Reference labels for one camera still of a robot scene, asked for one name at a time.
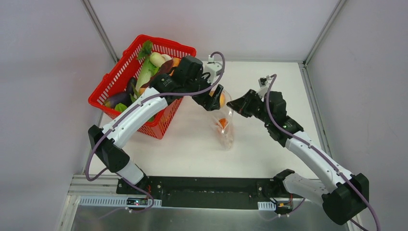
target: white wall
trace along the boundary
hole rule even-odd
[[[0,230],[56,228],[113,63],[79,0],[0,8]]]
[[[348,1],[308,67],[334,157],[370,180],[383,230],[405,230],[408,1]],[[363,221],[375,230],[368,210]]]
[[[115,52],[139,34],[171,39],[205,58],[304,60],[338,0],[91,0]]]

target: orange fruit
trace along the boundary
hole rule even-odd
[[[227,124],[228,124],[228,121],[227,121],[227,119],[225,119],[225,118],[220,119],[218,122],[219,122],[219,124],[221,125],[222,129],[225,129],[225,127],[226,127]]]
[[[146,90],[146,88],[140,88],[140,89],[139,89],[139,94],[142,95],[145,90]]]
[[[210,96],[213,96],[213,94],[214,94],[214,91],[212,90],[212,91],[210,91]],[[219,97],[219,106],[220,106],[220,108],[221,107],[223,107],[225,105],[225,95],[224,95],[224,93],[222,92],[221,93],[221,95],[220,95],[220,97]]]

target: orange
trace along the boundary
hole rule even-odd
[[[210,91],[210,96],[213,96],[213,94],[214,94],[214,91],[212,90],[212,91]],[[219,106],[220,106],[220,108],[221,107],[223,107],[225,105],[225,95],[224,95],[224,93],[222,92],[221,93],[221,95],[220,95],[220,97],[219,97]]]
[[[225,118],[220,119],[218,122],[219,122],[219,124],[221,125],[222,129],[225,129],[225,127],[226,127],[227,124],[228,124],[228,121],[227,121],[227,119],[225,119]]]

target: white radish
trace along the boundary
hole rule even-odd
[[[150,55],[150,62],[152,62],[152,64],[157,67],[161,67],[166,62],[166,60],[162,57],[160,53],[153,52]]]
[[[172,58],[168,54],[162,54],[162,57],[166,60],[166,62],[172,60]]]

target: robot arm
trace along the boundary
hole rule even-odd
[[[292,118],[286,115],[286,101],[281,92],[271,91],[269,94],[269,108],[276,123],[285,131],[307,141],[303,142],[288,136],[279,130],[270,120],[265,101],[268,86],[272,77],[259,80],[258,92],[249,90],[244,96],[227,103],[227,106],[244,117],[254,116],[265,123],[270,136],[279,142],[282,147],[297,155],[319,178],[310,180],[303,178],[292,170],[285,170],[274,177],[278,182],[280,191],[294,193],[323,207],[326,214],[337,224],[344,224],[357,215],[367,206],[358,195],[346,184],[345,180],[331,165],[311,147],[314,146],[303,128]],[[353,175],[349,170],[340,166],[320,148],[323,155],[337,166],[346,178],[369,199],[369,182],[363,174]]]
[[[96,125],[89,128],[88,134],[92,148],[109,131],[109,134],[97,147],[95,154],[106,165],[109,171],[117,173],[134,185],[143,187],[143,184],[147,181],[146,174],[130,160],[130,157],[122,148],[133,133],[149,118],[181,97],[162,96],[151,98],[146,102],[144,101],[148,97],[160,93],[189,93],[204,90],[215,82],[221,69],[222,64],[215,63],[212,58],[210,58],[209,63],[204,69],[203,63],[196,58],[192,56],[182,58],[172,76],[169,74],[158,75],[151,81],[146,91],[117,118],[104,125],[102,129]],[[222,90],[223,87],[218,85],[212,96],[209,95],[208,91],[195,95],[192,98],[205,110],[216,110],[220,108],[219,98]]]

